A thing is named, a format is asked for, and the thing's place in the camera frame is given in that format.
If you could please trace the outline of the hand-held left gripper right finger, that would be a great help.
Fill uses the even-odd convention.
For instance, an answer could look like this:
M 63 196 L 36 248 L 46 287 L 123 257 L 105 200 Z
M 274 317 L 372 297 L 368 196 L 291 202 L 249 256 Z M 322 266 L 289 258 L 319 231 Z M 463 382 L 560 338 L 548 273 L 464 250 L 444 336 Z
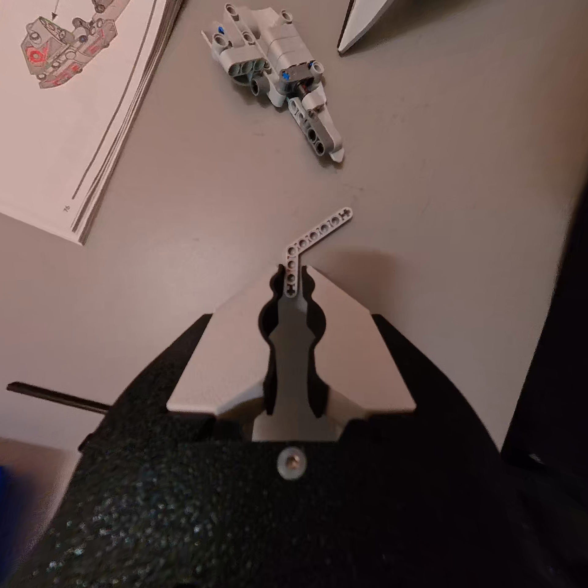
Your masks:
M 344 429 L 352 420 L 415 411 L 371 312 L 311 266 L 303 268 L 308 351 L 307 398 L 313 415 Z

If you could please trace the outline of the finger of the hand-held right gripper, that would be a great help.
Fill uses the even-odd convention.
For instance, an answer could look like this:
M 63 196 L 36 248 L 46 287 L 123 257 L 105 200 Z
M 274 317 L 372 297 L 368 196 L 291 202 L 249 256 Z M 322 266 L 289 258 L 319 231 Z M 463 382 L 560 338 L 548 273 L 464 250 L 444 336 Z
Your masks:
M 350 1 L 337 53 L 348 53 L 365 38 L 370 42 L 392 38 L 409 24 L 415 7 L 415 1 Z

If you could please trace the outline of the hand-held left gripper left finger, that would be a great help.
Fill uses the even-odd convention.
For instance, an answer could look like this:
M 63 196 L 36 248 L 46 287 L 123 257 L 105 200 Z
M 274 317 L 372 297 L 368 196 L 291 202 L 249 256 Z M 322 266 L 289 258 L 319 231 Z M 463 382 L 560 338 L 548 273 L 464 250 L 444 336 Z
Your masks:
M 211 315 L 166 408 L 183 420 L 212 417 L 252 437 L 254 421 L 273 413 L 281 266 L 271 266 Z

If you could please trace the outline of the grey bent toy brick beam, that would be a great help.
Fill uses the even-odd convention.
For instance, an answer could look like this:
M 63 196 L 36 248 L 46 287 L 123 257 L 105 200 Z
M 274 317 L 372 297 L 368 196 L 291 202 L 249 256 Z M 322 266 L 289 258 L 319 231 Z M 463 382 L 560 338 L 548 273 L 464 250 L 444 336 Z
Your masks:
M 302 255 L 331 233 L 337 231 L 353 218 L 351 207 L 344 207 L 330 215 L 321 223 L 315 224 L 310 230 L 291 242 L 284 252 L 285 278 L 283 293 L 288 298 L 296 298 L 300 286 L 300 261 Z

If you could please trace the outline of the grey desk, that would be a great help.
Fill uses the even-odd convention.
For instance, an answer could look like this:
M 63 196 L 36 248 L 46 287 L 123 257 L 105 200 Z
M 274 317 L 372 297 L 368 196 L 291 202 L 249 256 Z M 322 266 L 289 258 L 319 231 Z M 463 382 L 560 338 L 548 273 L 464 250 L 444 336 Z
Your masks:
M 386 316 L 502 445 L 587 173 L 587 1 L 406 1 L 336 50 L 348 1 L 293 1 L 342 166 L 211 59 L 189 1 L 85 246 L 1 219 L 1 437 L 70 449 L 200 315 L 349 205 L 307 263 Z

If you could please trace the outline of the grey toy brick assembly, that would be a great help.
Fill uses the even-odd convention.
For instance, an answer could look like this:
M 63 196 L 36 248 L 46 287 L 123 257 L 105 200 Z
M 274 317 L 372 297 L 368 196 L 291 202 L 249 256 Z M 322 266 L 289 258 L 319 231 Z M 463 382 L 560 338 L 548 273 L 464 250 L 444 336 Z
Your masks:
M 288 111 L 318 157 L 341 164 L 342 136 L 327 108 L 325 68 L 298 33 L 292 14 L 271 7 L 224 5 L 222 19 L 202 30 L 212 59 L 255 97 Z

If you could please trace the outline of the black rod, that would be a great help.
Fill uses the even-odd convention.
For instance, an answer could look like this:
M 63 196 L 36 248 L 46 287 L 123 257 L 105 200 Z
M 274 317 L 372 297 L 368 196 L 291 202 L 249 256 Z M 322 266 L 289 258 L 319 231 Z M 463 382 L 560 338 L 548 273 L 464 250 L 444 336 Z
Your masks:
M 99 415 L 106 415 L 111 408 L 111 405 L 106 403 L 92 401 L 89 399 L 73 396 L 71 394 L 61 393 L 22 382 L 11 382 L 7 385 L 6 390 L 8 392 L 18 393 L 29 398 L 35 398 L 58 405 L 69 406 L 71 408 L 76 408 Z

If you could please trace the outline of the open instruction booklet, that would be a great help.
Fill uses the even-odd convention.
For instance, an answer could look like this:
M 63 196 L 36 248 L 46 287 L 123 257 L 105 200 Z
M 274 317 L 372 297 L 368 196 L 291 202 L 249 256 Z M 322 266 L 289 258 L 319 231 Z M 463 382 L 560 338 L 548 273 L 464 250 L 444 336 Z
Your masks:
M 184 1 L 1 1 L 1 213 L 84 244 Z

